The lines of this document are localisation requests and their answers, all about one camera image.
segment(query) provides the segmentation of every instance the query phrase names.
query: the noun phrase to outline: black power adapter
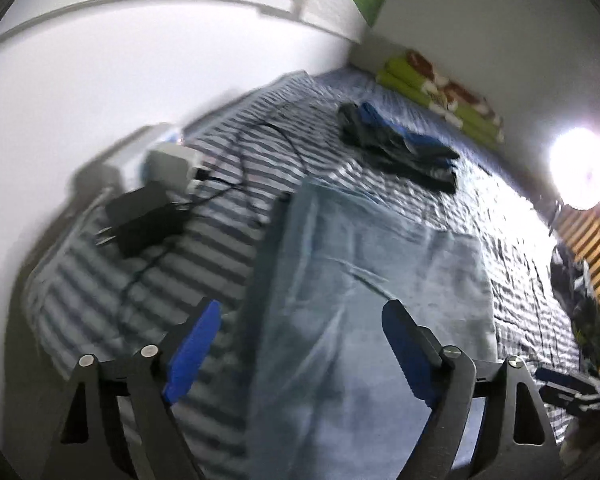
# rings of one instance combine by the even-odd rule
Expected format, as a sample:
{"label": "black power adapter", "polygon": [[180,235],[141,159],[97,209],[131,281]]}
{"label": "black power adapter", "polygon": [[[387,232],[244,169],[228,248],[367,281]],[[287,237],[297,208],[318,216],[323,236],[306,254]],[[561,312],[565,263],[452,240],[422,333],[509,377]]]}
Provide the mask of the black power adapter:
{"label": "black power adapter", "polygon": [[104,209],[110,226],[98,233],[106,236],[98,245],[113,242],[124,258],[131,258],[168,236],[182,234],[190,205],[172,202],[162,184],[149,182],[116,197]]}

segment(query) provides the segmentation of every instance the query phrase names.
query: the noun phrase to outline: metal screw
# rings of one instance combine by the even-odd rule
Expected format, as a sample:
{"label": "metal screw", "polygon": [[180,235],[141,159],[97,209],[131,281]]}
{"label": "metal screw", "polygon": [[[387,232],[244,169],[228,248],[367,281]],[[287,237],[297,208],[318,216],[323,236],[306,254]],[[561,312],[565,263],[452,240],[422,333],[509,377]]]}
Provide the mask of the metal screw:
{"label": "metal screw", "polygon": [[97,247],[102,247],[103,245],[109,245],[113,240],[115,240],[115,236],[109,236],[107,238],[103,238],[102,240],[98,240],[96,242]]}
{"label": "metal screw", "polygon": [[522,368],[525,365],[522,357],[518,357],[517,355],[507,357],[507,363],[509,363],[509,366],[513,366],[514,368]]}
{"label": "metal screw", "polygon": [[83,355],[80,358],[80,360],[78,361],[78,364],[81,367],[86,368],[87,366],[91,366],[94,361],[95,361],[94,357],[91,354],[87,354],[87,355]]}
{"label": "metal screw", "polygon": [[458,359],[462,352],[457,346],[445,346],[442,353],[449,359]]}
{"label": "metal screw", "polygon": [[158,353],[158,347],[156,345],[147,345],[141,351],[142,357],[153,357]]}

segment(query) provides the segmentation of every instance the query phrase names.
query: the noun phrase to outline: folded blanket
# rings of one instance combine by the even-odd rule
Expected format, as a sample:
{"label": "folded blanket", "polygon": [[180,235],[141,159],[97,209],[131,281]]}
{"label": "folded blanket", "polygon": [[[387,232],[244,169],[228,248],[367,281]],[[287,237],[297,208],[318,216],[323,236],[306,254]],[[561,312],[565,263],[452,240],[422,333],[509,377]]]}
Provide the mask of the folded blanket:
{"label": "folded blanket", "polygon": [[[480,242],[409,222],[362,193],[307,181],[273,252],[249,396],[250,478],[396,478],[430,409],[413,395],[384,336],[382,306],[398,298],[443,345],[494,360]],[[473,412],[457,464],[471,459],[480,422]]]}
{"label": "folded blanket", "polygon": [[407,83],[401,81],[396,76],[382,70],[378,73],[376,81],[385,88],[395,90],[411,101],[414,101],[420,106],[428,108],[432,112],[441,116],[447,122],[462,130],[469,138],[473,139],[478,144],[491,149],[495,149],[497,146],[497,140],[491,137],[489,134],[479,130],[478,128],[475,128],[469,123],[465,123],[462,119],[458,118],[456,115],[437,104],[430,96],[410,87],[407,85]]}
{"label": "folded blanket", "polygon": [[448,94],[444,91],[427,92],[423,88],[426,85],[420,83],[420,79],[423,78],[416,70],[414,70],[409,63],[401,58],[394,57],[387,61],[386,70],[389,74],[397,77],[403,83],[407,83],[412,88],[420,89],[421,92],[429,95],[431,100],[439,104],[443,109],[456,115],[459,119],[468,122],[483,131],[484,133],[497,139],[500,134],[500,128],[492,122],[483,118],[475,109],[464,102],[457,100],[450,100]]}
{"label": "folded blanket", "polygon": [[433,81],[438,92],[445,95],[449,102],[458,102],[471,107],[483,119],[489,121],[498,128],[502,127],[502,117],[500,117],[487,102],[483,96],[468,90],[456,81],[449,81],[443,75],[440,75],[436,69],[421,53],[416,50],[409,49],[404,56],[407,63],[419,75],[427,80]]}
{"label": "folded blanket", "polygon": [[405,143],[412,146],[412,151],[417,152],[417,155],[420,157],[427,156],[445,160],[456,160],[460,157],[454,150],[435,137],[417,134],[404,126],[400,126],[400,124],[390,123],[385,120],[371,103],[362,103],[358,107],[358,113],[362,122],[367,126],[388,128],[400,134]]}

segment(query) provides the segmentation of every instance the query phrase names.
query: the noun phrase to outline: white power adapter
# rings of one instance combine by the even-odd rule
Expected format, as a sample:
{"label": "white power adapter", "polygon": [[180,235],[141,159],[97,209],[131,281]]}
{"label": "white power adapter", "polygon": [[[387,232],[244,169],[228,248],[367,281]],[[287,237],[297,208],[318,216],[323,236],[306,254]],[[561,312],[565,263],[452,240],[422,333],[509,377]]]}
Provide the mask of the white power adapter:
{"label": "white power adapter", "polygon": [[164,184],[180,195],[189,194],[195,176],[202,164],[198,150],[170,142],[162,142],[146,158],[146,177]]}
{"label": "white power adapter", "polygon": [[177,146],[182,142],[183,133],[178,126],[149,126],[102,163],[104,186],[113,186],[120,193],[140,189],[146,181],[145,161],[151,149],[162,143]]}

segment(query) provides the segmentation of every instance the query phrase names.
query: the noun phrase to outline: blue gripper pad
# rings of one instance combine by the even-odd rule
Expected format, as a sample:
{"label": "blue gripper pad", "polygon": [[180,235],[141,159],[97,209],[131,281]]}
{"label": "blue gripper pad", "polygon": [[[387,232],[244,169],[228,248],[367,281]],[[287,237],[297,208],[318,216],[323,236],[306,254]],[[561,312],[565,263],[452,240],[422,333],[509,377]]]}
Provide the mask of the blue gripper pad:
{"label": "blue gripper pad", "polygon": [[175,404],[191,389],[202,361],[220,329],[220,314],[220,303],[211,301],[173,354],[168,365],[167,383],[162,392],[162,397],[168,404]]}
{"label": "blue gripper pad", "polygon": [[440,387],[434,382],[435,370],[442,365],[437,349],[400,301],[391,300],[383,307],[382,330],[413,395],[434,409],[442,396]]}

